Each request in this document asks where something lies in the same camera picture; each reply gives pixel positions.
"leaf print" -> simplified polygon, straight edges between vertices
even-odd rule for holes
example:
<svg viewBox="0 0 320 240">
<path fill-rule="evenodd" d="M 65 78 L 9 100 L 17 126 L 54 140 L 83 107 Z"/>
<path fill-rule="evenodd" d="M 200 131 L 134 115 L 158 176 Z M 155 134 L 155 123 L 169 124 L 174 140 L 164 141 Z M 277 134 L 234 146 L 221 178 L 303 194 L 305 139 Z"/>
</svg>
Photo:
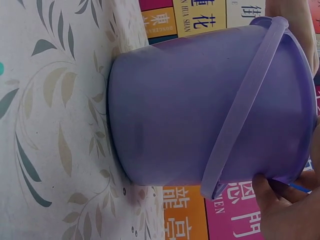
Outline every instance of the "leaf print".
<svg viewBox="0 0 320 240">
<path fill-rule="evenodd" d="M 69 227 L 62 235 L 61 240 L 71 240 L 71 238 L 75 234 L 75 230 L 76 230 L 76 225 Z"/>
<path fill-rule="evenodd" d="M 53 33 L 53 35 L 55 35 L 53 27 L 52 27 L 52 13 L 54 11 L 54 5 L 55 5 L 55 1 L 53 1 L 49 7 L 49 25 L 50 25 L 50 29 L 51 29 L 51 32 Z"/>
<path fill-rule="evenodd" d="M 65 70 L 67 70 L 66 67 L 57 68 L 52 72 L 50 72 L 44 80 L 43 96 L 46 104 L 48 104 L 50 108 L 52 107 L 52 101 L 54 98 L 54 91 L 55 91 L 57 82 Z"/>
<path fill-rule="evenodd" d="M 135 215 L 139 216 L 141 213 L 141 207 L 138 208 L 138 210 L 136 211 Z"/>
<path fill-rule="evenodd" d="M 0 100 L 0 119 L 3 118 L 3 116 L 8 111 L 10 104 L 12 103 L 13 99 L 15 98 L 19 88 L 16 88 L 15 90 L 12 90 L 8 92 L 1 100 Z"/>
<path fill-rule="evenodd" d="M 22 164 L 23 164 L 26 172 L 28 173 L 28 175 L 30 176 L 30 178 L 33 181 L 35 181 L 37 183 L 41 182 L 41 179 L 40 179 L 35 167 L 31 163 L 30 159 L 28 158 L 28 156 L 26 155 L 24 149 L 22 148 L 22 146 L 20 144 L 20 141 L 18 139 L 17 133 L 15 133 L 15 138 L 16 138 L 16 144 L 17 144 L 17 147 L 18 147 L 18 151 L 19 151 L 19 154 L 20 154 L 20 159 L 22 161 Z"/>
<path fill-rule="evenodd" d="M 74 34 L 72 32 L 71 29 L 71 25 L 69 24 L 69 30 L 68 30 L 68 44 L 69 44 L 69 49 L 70 49 L 70 53 L 73 57 L 73 59 L 75 59 L 75 52 L 74 52 Z"/>
<path fill-rule="evenodd" d="M 79 215 L 80 214 L 78 212 L 73 211 L 69 213 L 62 221 L 68 224 L 72 224 L 78 219 Z"/>
<path fill-rule="evenodd" d="M 98 59 L 97 59 L 96 51 L 93 51 L 93 62 L 94 62 L 95 70 L 98 71 Z"/>
<path fill-rule="evenodd" d="M 114 178 L 114 175 L 112 174 L 112 172 L 110 172 L 110 176 L 111 176 L 111 180 L 112 180 L 113 184 L 116 185 L 115 178 Z"/>
<path fill-rule="evenodd" d="M 23 0 L 18 0 L 18 2 L 24 7 L 24 9 L 26 9 Z"/>
<path fill-rule="evenodd" d="M 146 193 L 145 193 L 145 190 L 141 189 L 139 191 L 139 196 L 142 200 L 144 200 L 146 198 Z"/>
<path fill-rule="evenodd" d="M 112 32 L 113 32 L 114 34 L 116 34 L 116 30 L 115 30 L 115 28 L 114 28 L 114 25 L 112 24 L 112 22 L 111 22 L 110 20 L 109 20 L 109 23 L 110 23 Z"/>
<path fill-rule="evenodd" d="M 96 230 L 101 238 L 101 232 L 102 232 L 102 213 L 99 207 L 99 204 L 96 206 L 95 210 L 95 227 Z"/>
<path fill-rule="evenodd" d="M 97 154 L 97 156 L 98 156 L 98 159 L 100 159 L 100 156 L 99 156 L 99 149 L 98 149 L 98 144 L 97 144 L 97 145 L 95 145 L 95 147 L 96 147 L 96 154 Z"/>
<path fill-rule="evenodd" d="M 115 25 L 117 25 L 117 21 L 116 21 L 116 17 L 115 17 L 115 13 L 114 12 L 112 12 L 112 16 L 113 16 L 113 20 L 114 20 Z"/>
<path fill-rule="evenodd" d="M 151 238 L 151 234 L 150 234 L 150 230 L 149 230 L 149 227 L 148 227 L 148 224 L 145 224 L 145 226 L 146 226 L 146 232 L 148 233 L 149 238 L 152 239 L 152 238 Z"/>
<path fill-rule="evenodd" d="M 92 13 L 92 17 L 95 22 L 95 25 L 99 28 L 96 9 L 95 9 L 94 2 L 92 0 L 91 0 L 91 13 Z"/>
<path fill-rule="evenodd" d="M 106 154 L 105 154 L 104 148 L 102 147 L 101 142 L 98 139 L 96 139 L 96 144 L 98 145 L 101 154 L 105 157 Z"/>
<path fill-rule="evenodd" d="M 145 224 L 145 213 L 143 212 L 143 213 L 140 215 L 139 231 L 142 230 L 142 228 L 144 227 L 144 224 Z"/>
<path fill-rule="evenodd" d="M 93 101 L 95 101 L 96 103 L 100 103 L 102 101 L 102 99 L 104 99 L 104 94 L 103 93 L 99 93 L 98 95 L 96 95 L 95 97 L 92 98 Z"/>
<path fill-rule="evenodd" d="M 60 11 L 60 16 L 58 20 L 58 37 L 61 47 L 63 48 L 63 50 L 66 50 L 64 44 L 64 16 L 62 15 L 62 11 Z"/>
<path fill-rule="evenodd" d="M 38 14 L 39 14 L 39 17 L 41 19 L 43 26 L 45 27 L 45 29 L 47 29 L 47 26 L 46 26 L 46 23 L 44 20 L 44 15 L 43 15 L 42 0 L 36 0 L 36 8 L 38 9 Z"/>
<path fill-rule="evenodd" d="M 91 240 L 91 234 L 92 234 L 92 225 L 89 213 L 87 212 L 84 218 L 84 224 L 83 224 L 83 237 L 84 240 Z"/>
<path fill-rule="evenodd" d="M 59 134 L 58 134 L 58 148 L 60 160 L 66 174 L 71 177 L 72 172 L 72 154 L 70 148 L 65 140 L 64 133 L 62 132 L 61 125 L 59 124 Z"/>
<path fill-rule="evenodd" d="M 108 202 L 109 202 L 109 192 L 105 195 L 104 199 L 103 199 L 103 204 L 102 204 L 102 209 L 104 209 L 107 205 L 108 205 Z"/>
<path fill-rule="evenodd" d="M 145 211 L 145 217 L 146 217 L 146 222 L 149 224 L 149 213 L 148 211 Z"/>
<path fill-rule="evenodd" d="M 75 12 L 75 14 L 83 14 L 85 12 L 85 10 L 87 9 L 87 6 L 88 6 L 88 2 L 89 0 L 86 0 L 84 5 L 80 8 L 79 11 Z"/>
<path fill-rule="evenodd" d="M 110 190 L 111 190 L 111 194 L 112 194 L 115 198 L 118 198 L 118 197 L 119 197 L 119 196 L 118 196 L 118 193 L 117 193 L 117 191 L 116 191 L 116 189 L 115 189 L 114 187 L 111 187 Z"/>
<path fill-rule="evenodd" d="M 102 122 L 103 122 L 103 128 L 104 128 L 105 135 L 108 135 L 107 123 L 104 120 Z M 110 139 L 108 137 L 105 137 L 105 139 L 106 139 L 106 146 L 107 146 L 108 152 L 110 154 L 111 153 Z"/>
<path fill-rule="evenodd" d="M 83 240 L 83 238 L 82 238 L 82 235 L 81 235 L 81 232 L 80 232 L 79 228 L 77 228 L 77 229 L 75 230 L 74 240 Z"/>
<path fill-rule="evenodd" d="M 26 186 L 28 187 L 32 197 L 34 198 L 34 200 L 40 204 L 41 206 L 45 207 L 45 208 L 48 208 L 51 206 L 52 202 L 51 201 L 47 201 L 47 200 L 44 200 L 37 192 L 36 190 L 34 189 L 34 187 L 31 185 L 31 183 L 29 182 L 26 174 L 25 174 L 25 171 L 23 170 L 22 166 L 21 166 L 21 163 L 19 161 L 19 165 L 20 165 L 20 169 L 21 169 L 21 172 L 22 172 L 22 175 L 23 175 L 23 178 L 24 178 L 24 181 L 25 181 L 25 184 Z"/>
<path fill-rule="evenodd" d="M 101 139 L 105 137 L 105 135 L 101 131 L 97 131 L 95 134 L 98 136 L 98 138 Z"/>
<path fill-rule="evenodd" d="M 98 124 L 97 113 L 96 113 L 95 107 L 92 104 L 92 102 L 90 101 L 90 99 L 88 99 L 88 105 L 89 105 L 89 110 L 90 110 L 90 112 L 92 114 L 92 117 L 94 118 L 96 124 Z"/>
<path fill-rule="evenodd" d="M 30 118 L 31 110 L 32 110 L 32 104 L 33 104 L 33 89 L 34 84 L 32 83 L 29 90 L 26 92 L 25 100 L 24 100 L 24 113 L 26 119 Z"/>
<path fill-rule="evenodd" d="M 5 82 L 6 85 L 18 85 L 19 83 L 20 83 L 20 81 L 17 79 L 10 79 Z"/>
<path fill-rule="evenodd" d="M 31 56 L 34 56 L 36 54 L 40 54 L 46 50 L 49 49 L 57 49 L 55 45 L 53 45 L 51 42 L 44 40 L 44 39 L 40 39 L 36 42 L 35 46 L 34 46 L 34 50 Z"/>
<path fill-rule="evenodd" d="M 67 72 L 61 82 L 61 95 L 64 107 L 66 107 L 67 102 L 70 100 L 71 95 L 74 91 L 75 79 L 77 74 L 74 72 Z"/>
<path fill-rule="evenodd" d="M 116 217 L 116 207 L 115 207 L 115 202 L 112 196 L 110 196 L 110 206 L 111 206 L 111 212 L 114 217 Z"/>
<path fill-rule="evenodd" d="M 109 173 L 109 171 L 108 171 L 107 169 L 102 169 L 102 170 L 100 171 L 100 174 L 101 174 L 105 179 L 107 179 L 107 178 L 110 177 L 110 173 Z"/>
<path fill-rule="evenodd" d="M 71 195 L 68 203 L 83 205 L 88 202 L 88 198 L 80 192 L 75 192 Z"/>
<path fill-rule="evenodd" d="M 114 34 L 110 30 L 105 31 L 105 34 L 111 43 L 113 43 L 116 40 Z"/>
<path fill-rule="evenodd" d="M 118 57 L 119 54 L 120 54 L 119 47 L 115 46 L 115 47 L 112 49 L 112 52 L 111 52 L 111 58 L 112 58 L 112 60 L 114 60 L 116 57 Z"/>
<path fill-rule="evenodd" d="M 89 154 L 92 152 L 92 149 L 94 148 L 94 144 L 95 144 L 95 139 L 94 137 L 92 137 L 89 144 Z"/>
</svg>

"bucket handle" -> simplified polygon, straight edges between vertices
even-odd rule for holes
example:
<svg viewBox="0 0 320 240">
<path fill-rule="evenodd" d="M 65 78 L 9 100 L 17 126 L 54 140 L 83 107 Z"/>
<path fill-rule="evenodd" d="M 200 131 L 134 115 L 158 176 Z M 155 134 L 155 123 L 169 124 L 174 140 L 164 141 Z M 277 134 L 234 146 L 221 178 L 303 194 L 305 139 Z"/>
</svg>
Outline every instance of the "bucket handle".
<svg viewBox="0 0 320 240">
<path fill-rule="evenodd" d="M 219 184 L 222 171 L 254 104 L 285 30 L 289 27 L 288 21 L 280 16 L 258 17 L 251 22 L 251 25 L 260 25 L 269 29 L 244 76 L 205 167 L 201 194 L 207 199 L 214 199 L 226 187 Z"/>
</svg>

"purple plastic bucket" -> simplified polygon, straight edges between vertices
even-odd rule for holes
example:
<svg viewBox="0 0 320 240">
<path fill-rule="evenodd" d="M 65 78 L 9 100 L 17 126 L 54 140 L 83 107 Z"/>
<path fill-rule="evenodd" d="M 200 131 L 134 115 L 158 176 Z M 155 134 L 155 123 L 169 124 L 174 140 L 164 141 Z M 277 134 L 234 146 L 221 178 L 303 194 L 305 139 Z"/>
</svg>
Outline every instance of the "purple plastic bucket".
<svg viewBox="0 0 320 240">
<path fill-rule="evenodd" d="M 114 145 L 139 185 L 215 198 L 257 173 L 293 181 L 309 157 L 316 95 L 282 17 L 120 55 L 109 80 Z"/>
</svg>

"human hand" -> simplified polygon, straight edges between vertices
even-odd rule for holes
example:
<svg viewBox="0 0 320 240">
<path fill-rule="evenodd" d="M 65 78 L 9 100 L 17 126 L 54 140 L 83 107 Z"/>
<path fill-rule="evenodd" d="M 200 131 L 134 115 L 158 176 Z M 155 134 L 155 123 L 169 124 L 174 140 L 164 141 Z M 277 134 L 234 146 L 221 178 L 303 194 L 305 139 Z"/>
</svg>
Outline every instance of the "human hand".
<svg viewBox="0 0 320 240">
<path fill-rule="evenodd" d="M 265 15 L 288 20 L 289 29 L 300 43 L 313 76 L 319 68 L 315 29 L 308 0 L 265 0 Z"/>
<path fill-rule="evenodd" d="M 260 229 L 266 240 L 320 240 L 320 118 L 311 141 L 314 171 L 305 171 L 295 184 L 308 194 L 263 175 L 252 186 L 261 211 Z"/>
</svg>

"table surface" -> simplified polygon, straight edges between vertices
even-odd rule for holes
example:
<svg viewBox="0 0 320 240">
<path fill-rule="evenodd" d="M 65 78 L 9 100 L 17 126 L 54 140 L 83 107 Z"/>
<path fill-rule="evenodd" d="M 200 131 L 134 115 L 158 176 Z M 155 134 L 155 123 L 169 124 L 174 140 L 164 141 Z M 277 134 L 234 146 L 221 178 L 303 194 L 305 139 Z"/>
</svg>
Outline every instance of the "table surface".
<svg viewBox="0 0 320 240">
<path fill-rule="evenodd" d="M 138 0 L 3 0 L 0 30 L 0 239 L 163 240 L 106 115 L 112 60 L 148 44 Z"/>
</svg>

